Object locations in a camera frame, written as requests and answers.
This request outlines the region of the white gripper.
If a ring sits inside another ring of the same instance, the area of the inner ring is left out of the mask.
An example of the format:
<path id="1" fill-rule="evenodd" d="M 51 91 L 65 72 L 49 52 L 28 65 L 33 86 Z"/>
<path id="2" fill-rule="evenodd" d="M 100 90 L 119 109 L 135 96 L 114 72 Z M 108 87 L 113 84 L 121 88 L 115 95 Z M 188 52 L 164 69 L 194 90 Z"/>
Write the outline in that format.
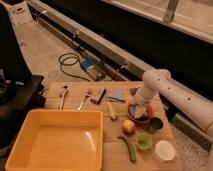
<path id="1" fill-rule="evenodd" d="M 147 86 L 142 86 L 136 91 L 132 103 L 134 105 L 147 106 L 152 102 L 155 95 L 155 90 L 152 90 Z"/>

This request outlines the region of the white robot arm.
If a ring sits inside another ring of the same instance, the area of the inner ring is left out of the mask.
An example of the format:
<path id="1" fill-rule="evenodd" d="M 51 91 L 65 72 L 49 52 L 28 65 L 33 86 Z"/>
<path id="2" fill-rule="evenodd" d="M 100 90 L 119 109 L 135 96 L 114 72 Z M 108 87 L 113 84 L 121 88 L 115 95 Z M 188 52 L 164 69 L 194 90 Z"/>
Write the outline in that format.
<path id="1" fill-rule="evenodd" d="M 142 76 L 142 86 L 137 90 L 132 103 L 149 105 L 157 93 L 185 113 L 195 124 L 212 138 L 206 171 L 213 171 L 213 102 L 208 102 L 171 82 L 171 74 L 166 69 L 146 70 Z"/>

